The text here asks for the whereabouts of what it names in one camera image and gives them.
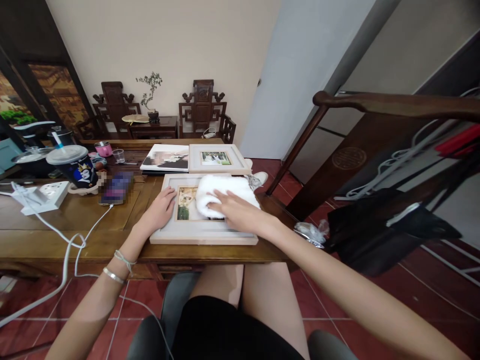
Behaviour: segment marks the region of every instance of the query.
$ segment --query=black bag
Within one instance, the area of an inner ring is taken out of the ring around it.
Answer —
[[[479,140],[475,139],[456,150],[455,153],[475,144],[473,151],[448,168],[449,176],[446,176],[417,208],[390,226],[387,226],[387,221],[392,217],[379,215],[378,209],[388,206],[396,197],[404,194],[398,190],[400,186],[445,158],[426,166],[390,188],[380,189],[352,205],[329,212],[330,238],[325,243],[326,251],[337,252],[340,260],[352,269],[375,277],[392,268],[427,240],[461,238],[462,234],[433,212],[466,179],[477,173],[480,164],[478,142]],[[428,210],[426,206],[443,191],[433,209]],[[345,230],[351,234],[347,238],[341,236]]]

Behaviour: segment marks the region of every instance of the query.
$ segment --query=bonsai plant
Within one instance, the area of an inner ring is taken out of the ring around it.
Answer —
[[[23,111],[0,111],[0,116],[4,118],[10,125],[27,125],[31,123],[36,123],[38,120],[31,115]]]
[[[148,109],[148,117],[150,118],[151,122],[158,122],[159,119],[159,112],[156,111],[154,108],[149,108],[148,103],[150,100],[154,98],[154,92],[157,89],[157,87],[162,86],[162,78],[160,77],[159,73],[154,73],[153,71],[151,72],[150,76],[144,76],[140,78],[136,78],[137,83],[146,83],[150,85],[150,94],[147,96],[147,93],[145,92],[143,94],[143,98],[140,101],[140,104],[145,106]]]

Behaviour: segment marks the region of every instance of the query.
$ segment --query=white sneaker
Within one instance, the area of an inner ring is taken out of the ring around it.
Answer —
[[[248,165],[248,167],[251,169],[252,166],[254,165],[254,162],[252,159],[245,159],[245,163]]]
[[[269,175],[264,171],[260,171],[253,175],[244,175],[244,177],[248,180],[248,185],[250,186],[250,189],[252,191],[255,191],[258,188],[261,188],[262,185],[267,182]]]

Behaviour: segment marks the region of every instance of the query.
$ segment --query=wooden desk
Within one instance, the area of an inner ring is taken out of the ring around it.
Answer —
[[[180,143],[218,144],[220,139],[168,140]],[[125,158],[139,152],[142,147],[146,155],[155,140],[122,141]],[[111,171],[129,170],[128,165],[111,166]],[[134,184],[125,204],[116,205],[100,221],[87,240],[78,263],[80,274],[100,274],[116,249],[127,238],[132,226],[162,188],[163,176],[134,177]],[[287,225],[295,223],[272,198],[260,198],[264,209],[279,216]],[[22,206],[14,199],[0,196],[0,269],[18,270],[28,276],[58,275],[62,273],[62,262],[67,243],[41,223],[34,215],[20,213]],[[43,218],[61,230],[67,238],[76,233],[87,235],[92,225],[107,210],[98,205],[97,195],[76,196],[68,194],[59,210],[41,214]],[[74,273],[77,249],[72,248],[69,256],[69,274]],[[148,241],[143,248],[138,264],[133,267],[133,279],[168,278],[168,274],[196,269],[204,264],[244,264],[288,261],[278,248],[260,239],[255,246],[206,246],[206,245],[152,245]]]
[[[137,123],[128,127],[128,132],[134,140],[149,137],[159,139],[178,139],[179,122],[177,116],[159,116],[159,123]]]

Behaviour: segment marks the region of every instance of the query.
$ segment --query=smartphone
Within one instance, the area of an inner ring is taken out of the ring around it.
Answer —
[[[119,172],[100,189],[100,205],[119,205],[125,202],[134,180],[133,172]]]

